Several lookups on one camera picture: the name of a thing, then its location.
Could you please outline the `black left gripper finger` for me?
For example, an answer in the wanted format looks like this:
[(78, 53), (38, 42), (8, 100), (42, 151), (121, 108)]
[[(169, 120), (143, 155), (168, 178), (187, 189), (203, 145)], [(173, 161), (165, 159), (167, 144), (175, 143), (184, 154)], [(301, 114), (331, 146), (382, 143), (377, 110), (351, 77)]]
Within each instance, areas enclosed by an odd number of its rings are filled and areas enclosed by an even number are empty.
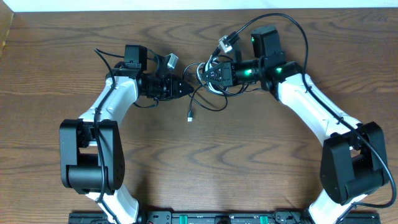
[(194, 88), (184, 80), (174, 80), (174, 93), (182, 91), (194, 91)]
[(178, 91), (178, 92), (172, 93), (169, 97), (169, 100), (176, 100), (176, 99), (182, 98), (184, 96), (187, 96), (191, 93), (192, 93), (192, 91), (182, 91), (182, 92)]

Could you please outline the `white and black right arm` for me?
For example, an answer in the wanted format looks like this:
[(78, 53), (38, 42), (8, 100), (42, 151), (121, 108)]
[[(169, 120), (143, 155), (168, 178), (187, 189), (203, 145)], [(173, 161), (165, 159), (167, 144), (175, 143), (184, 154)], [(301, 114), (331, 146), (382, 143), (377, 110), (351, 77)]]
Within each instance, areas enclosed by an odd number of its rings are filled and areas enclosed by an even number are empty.
[(323, 189), (303, 213), (302, 223), (341, 223), (353, 208), (364, 205), (366, 196), (394, 183), (381, 127), (346, 114), (314, 85), (302, 66), (287, 61), (275, 27), (251, 32), (252, 60), (241, 58), (238, 38), (237, 33), (222, 37), (219, 48), (232, 52), (233, 59), (221, 62), (214, 53), (198, 78), (220, 92), (259, 82), (316, 135), (322, 145)]

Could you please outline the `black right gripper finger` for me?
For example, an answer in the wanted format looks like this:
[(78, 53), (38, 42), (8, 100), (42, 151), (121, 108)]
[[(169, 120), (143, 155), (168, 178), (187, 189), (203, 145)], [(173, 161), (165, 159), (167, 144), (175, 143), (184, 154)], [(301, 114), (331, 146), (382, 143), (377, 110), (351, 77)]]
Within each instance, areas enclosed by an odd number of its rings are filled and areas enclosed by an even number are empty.
[(220, 72), (210, 72), (210, 71), (206, 71), (206, 72), (202, 73), (201, 79), (204, 82), (211, 83), (214, 85), (220, 85), (220, 84), (222, 84), (222, 81), (223, 81), (223, 77)]
[(215, 73), (217, 75), (230, 75), (232, 74), (231, 62), (221, 62), (214, 67), (209, 68), (204, 71), (202, 74), (211, 74)]

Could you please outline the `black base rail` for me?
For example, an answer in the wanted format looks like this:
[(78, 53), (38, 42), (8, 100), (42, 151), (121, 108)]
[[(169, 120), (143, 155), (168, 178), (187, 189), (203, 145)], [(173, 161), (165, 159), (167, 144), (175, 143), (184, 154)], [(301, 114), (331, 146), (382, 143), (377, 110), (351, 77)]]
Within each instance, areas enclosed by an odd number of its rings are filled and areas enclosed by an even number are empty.
[[(70, 213), (69, 224), (111, 223), (104, 213)], [(175, 213), (151, 211), (139, 215), (137, 223), (148, 224), (272, 224), (312, 223), (309, 216), (300, 212), (278, 210), (267, 213)], [(378, 213), (349, 213), (338, 223), (380, 224)]]

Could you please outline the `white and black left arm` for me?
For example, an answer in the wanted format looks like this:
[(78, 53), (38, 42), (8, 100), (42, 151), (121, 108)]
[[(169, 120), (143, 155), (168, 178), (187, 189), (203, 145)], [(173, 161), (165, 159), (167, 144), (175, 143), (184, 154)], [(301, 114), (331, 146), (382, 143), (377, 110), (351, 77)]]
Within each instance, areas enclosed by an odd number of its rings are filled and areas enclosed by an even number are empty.
[(77, 119), (60, 124), (60, 175), (64, 187), (95, 201), (98, 213), (73, 212), (69, 223), (149, 223), (147, 212), (123, 184), (125, 158), (119, 125), (140, 96), (158, 106), (193, 93), (193, 87), (174, 75), (178, 57), (155, 54), (157, 64), (147, 73), (150, 49), (126, 45), (124, 55), (108, 67), (105, 86), (96, 101)]

